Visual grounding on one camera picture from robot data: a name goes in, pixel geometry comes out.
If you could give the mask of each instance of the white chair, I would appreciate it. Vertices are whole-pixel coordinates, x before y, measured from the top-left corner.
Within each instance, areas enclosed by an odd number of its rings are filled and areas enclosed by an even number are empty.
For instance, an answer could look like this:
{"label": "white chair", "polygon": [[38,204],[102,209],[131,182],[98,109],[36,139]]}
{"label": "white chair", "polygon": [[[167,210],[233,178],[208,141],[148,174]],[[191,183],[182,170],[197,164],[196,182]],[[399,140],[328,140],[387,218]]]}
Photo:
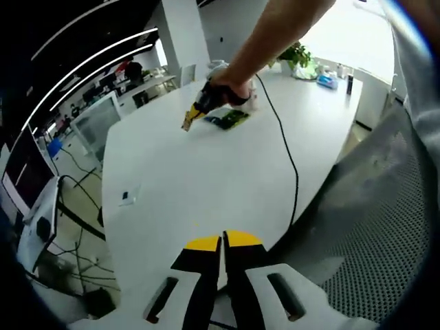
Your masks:
{"label": "white chair", "polygon": [[70,123],[70,127],[94,158],[100,170],[102,170],[104,161],[107,133],[110,127],[121,120],[122,116],[116,93],[112,91],[93,103]]}
{"label": "white chair", "polygon": [[195,81],[195,64],[180,68],[179,87]]}

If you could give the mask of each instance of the black cable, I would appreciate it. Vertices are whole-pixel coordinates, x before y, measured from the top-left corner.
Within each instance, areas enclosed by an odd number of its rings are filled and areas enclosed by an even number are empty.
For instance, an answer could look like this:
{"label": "black cable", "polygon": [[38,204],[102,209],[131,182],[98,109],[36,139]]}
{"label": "black cable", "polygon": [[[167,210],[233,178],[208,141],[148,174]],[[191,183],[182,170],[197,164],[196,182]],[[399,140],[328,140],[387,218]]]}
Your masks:
{"label": "black cable", "polygon": [[[60,249],[61,251],[63,251],[63,252],[61,252],[61,253],[59,253],[59,254],[55,254],[55,256],[60,256],[61,254],[65,254],[65,253],[74,254],[74,252],[75,252],[75,250],[64,250],[63,248],[61,248],[61,247],[60,247],[58,244],[56,244],[55,242],[52,242],[52,244],[54,244],[58,249]],[[89,262],[93,265],[91,268],[93,268],[93,267],[97,267],[97,268],[99,268],[100,270],[104,270],[104,271],[106,271],[106,272],[113,273],[113,270],[108,269],[108,268],[101,267],[101,266],[99,266],[99,265],[96,265],[92,260],[90,260],[90,259],[88,259],[88,258],[85,258],[85,257],[83,257],[83,256],[78,256],[78,258],[79,258],[79,259],[82,259],[82,260],[89,261]]]}
{"label": "black cable", "polygon": [[296,213],[296,204],[298,203],[298,190],[299,190],[299,174],[298,174],[298,169],[296,168],[295,162],[294,162],[294,160],[292,158],[292,155],[290,154],[289,146],[287,145],[286,137],[284,135],[283,124],[281,124],[281,119],[278,116],[278,114],[277,114],[277,112],[276,112],[276,110],[274,108],[274,105],[272,104],[272,101],[270,100],[269,94],[267,93],[267,90],[266,90],[265,85],[263,84],[263,81],[261,80],[261,78],[259,77],[258,74],[256,74],[256,77],[260,81],[261,86],[263,86],[263,90],[264,90],[264,93],[266,94],[267,100],[269,101],[270,107],[274,111],[276,119],[278,120],[278,123],[280,124],[281,135],[283,136],[284,145],[286,146],[287,154],[289,155],[289,159],[290,159],[291,165],[294,167],[294,170],[295,170],[295,178],[296,178],[295,200],[294,200],[294,211],[291,214],[291,219],[290,219],[290,224],[289,224],[289,228],[290,228],[290,226],[294,223],[294,217],[295,217],[295,213]]}
{"label": "black cable", "polygon": [[[70,273],[70,275],[72,275],[72,276],[80,276],[80,274],[76,274],[76,273]],[[89,280],[116,281],[116,278],[114,278],[114,277],[97,277],[97,276],[88,276],[88,275],[84,275],[84,274],[81,274],[81,276],[83,278],[86,278],[86,279],[89,279]]]}
{"label": "black cable", "polygon": [[71,177],[70,175],[61,175],[60,180],[64,180],[65,177],[68,177],[69,179],[71,179],[73,182],[75,182],[75,184],[81,188],[81,190],[87,195],[87,197],[91,200],[91,202],[94,204],[94,206],[98,209],[99,211],[99,206],[98,204],[94,201],[93,198],[91,198],[91,196],[89,195],[89,193],[87,191],[85,191],[85,189],[83,188],[83,186],[80,185],[80,183],[78,181],[76,181],[73,177]]}
{"label": "black cable", "polygon": [[[59,191],[59,194],[60,194],[59,196],[60,196],[60,198],[61,198],[61,202],[65,205],[65,202],[64,202],[64,196],[63,196],[63,185],[62,185],[62,184],[58,186],[58,191]],[[84,228],[81,227],[81,230],[80,230],[80,238],[79,238],[79,240],[78,240],[78,246],[75,247],[75,249],[73,249],[72,252],[75,252],[75,251],[78,251],[78,250],[79,250],[80,245],[81,245],[81,241],[82,241],[82,239],[83,239],[83,232],[84,232]],[[62,253],[60,253],[60,254],[57,254],[57,256],[60,256],[61,254],[64,254],[64,253],[66,253],[66,252],[67,252],[67,251],[64,251],[64,252],[62,252]]]}
{"label": "black cable", "polygon": [[109,289],[113,289],[113,290],[116,290],[116,291],[121,291],[121,290],[119,290],[119,289],[116,289],[115,287],[112,287],[112,286],[110,286],[110,285],[105,285],[105,284],[100,284],[100,283],[95,283],[95,282],[92,282],[91,280],[85,280],[85,279],[83,279],[82,280],[83,282],[86,282],[86,283],[90,283],[90,284],[93,284],[93,285],[96,285],[96,286],[98,286],[98,287],[106,287],[106,288],[109,288]]}
{"label": "black cable", "polygon": [[[78,246],[76,245],[76,243],[75,243],[75,257],[76,257],[76,267],[78,267],[78,272],[79,272],[81,266],[80,266],[80,259],[78,258],[79,257]],[[80,280],[81,287],[82,287],[82,294],[84,295],[87,293],[87,291],[85,289],[85,285],[84,285],[83,277],[81,276],[81,272],[79,272],[79,280]]]}
{"label": "black cable", "polygon": [[62,289],[51,287],[49,284],[44,283],[41,279],[39,279],[38,277],[33,275],[33,273],[27,271],[24,267],[23,267],[23,271],[26,273],[26,275],[28,277],[30,277],[33,281],[35,281],[37,284],[39,284],[42,287],[46,287],[48,289],[55,290],[55,291],[60,292],[62,294],[67,294],[68,296],[72,296],[72,297],[75,297],[75,298],[81,298],[82,297],[80,294],[76,294],[76,293],[73,293],[73,292],[68,292],[68,291],[65,291],[65,290],[62,290]]}
{"label": "black cable", "polygon": [[209,323],[211,325],[216,325],[216,326],[221,327],[221,328],[226,329],[226,330],[237,330],[237,328],[233,327],[232,325],[227,325],[227,324],[220,323],[220,322],[217,322],[217,321],[210,320]]}
{"label": "black cable", "polygon": [[61,148],[61,150],[64,151],[66,154],[68,154],[71,157],[71,160],[74,161],[76,167],[78,167],[82,172],[86,172],[87,174],[92,174],[92,175],[96,176],[99,180],[102,181],[102,178],[99,175],[97,175],[96,173],[94,173],[94,169],[90,172],[88,170],[83,169],[81,166],[78,165],[78,162],[75,160],[75,157],[69,151],[65,150],[64,148]]}

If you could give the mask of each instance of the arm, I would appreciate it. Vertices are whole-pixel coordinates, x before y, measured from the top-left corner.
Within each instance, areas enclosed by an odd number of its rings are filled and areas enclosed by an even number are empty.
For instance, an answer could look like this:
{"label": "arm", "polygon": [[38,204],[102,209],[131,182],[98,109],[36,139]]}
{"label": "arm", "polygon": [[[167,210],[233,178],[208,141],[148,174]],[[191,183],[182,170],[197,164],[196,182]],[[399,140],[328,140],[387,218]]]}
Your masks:
{"label": "arm", "polygon": [[335,0],[269,0],[253,33],[214,84],[229,85],[243,97],[243,84],[303,37],[334,3]]}

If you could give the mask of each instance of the office desk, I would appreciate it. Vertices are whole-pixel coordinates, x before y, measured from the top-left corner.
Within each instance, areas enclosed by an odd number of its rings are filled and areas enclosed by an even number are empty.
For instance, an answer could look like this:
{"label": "office desk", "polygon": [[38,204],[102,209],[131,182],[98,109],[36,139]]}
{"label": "office desk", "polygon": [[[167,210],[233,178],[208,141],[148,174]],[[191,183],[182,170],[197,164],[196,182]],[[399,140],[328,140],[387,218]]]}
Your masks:
{"label": "office desk", "polygon": [[144,84],[136,87],[135,89],[132,89],[132,90],[122,94],[118,98],[118,102],[121,106],[121,112],[124,114],[124,116],[129,116],[135,110],[138,109],[136,107],[135,101],[133,99],[134,95],[141,93],[143,91],[148,91],[150,88],[156,87],[161,84],[165,84],[168,81],[172,82],[174,78],[175,78],[175,76],[164,76],[164,77],[151,78],[148,81],[146,81]]}
{"label": "office desk", "polygon": [[176,76],[164,76],[164,77],[157,77],[157,78],[151,78],[147,80],[144,84],[136,87],[135,89],[132,89],[124,94],[122,94],[119,97],[120,102],[123,102],[126,98],[132,98],[134,95],[140,93],[141,91],[146,91],[147,89],[150,89],[151,87],[162,85],[164,83],[167,83],[170,80],[173,80],[176,78]]}
{"label": "office desk", "polygon": [[[335,164],[353,123],[362,83],[351,97],[315,82],[261,72],[298,167],[295,219]],[[222,131],[203,120],[181,129],[204,81],[146,104],[111,127],[104,157],[104,228],[121,290],[170,267],[185,244],[226,229],[250,232],[271,248],[286,232],[296,180],[278,121],[258,84],[259,110]],[[122,205],[124,192],[136,201]],[[226,283],[221,270],[219,286]]]}

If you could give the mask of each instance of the hand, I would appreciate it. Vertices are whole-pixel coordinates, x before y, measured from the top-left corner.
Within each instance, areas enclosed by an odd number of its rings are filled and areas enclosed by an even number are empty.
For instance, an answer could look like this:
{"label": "hand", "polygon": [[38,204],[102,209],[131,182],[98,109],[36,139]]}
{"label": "hand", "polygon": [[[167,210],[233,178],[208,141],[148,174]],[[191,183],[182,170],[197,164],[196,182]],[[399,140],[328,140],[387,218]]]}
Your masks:
{"label": "hand", "polygon": [[[249,98],[250,91],[248,83],[245,82],[243,84],[236,84],[232,82],[232,79],[230,79],[230,72],[228,69],[225,69],[218,74],[215,74],[211,80],[210,84],[212,86],[229,86],[231,90],[240,98]],[[223,95],[223,101],[226,103],[229,103],[231,105],[236,105],[231,100],[228,100],[228,96],[226,94]]]}

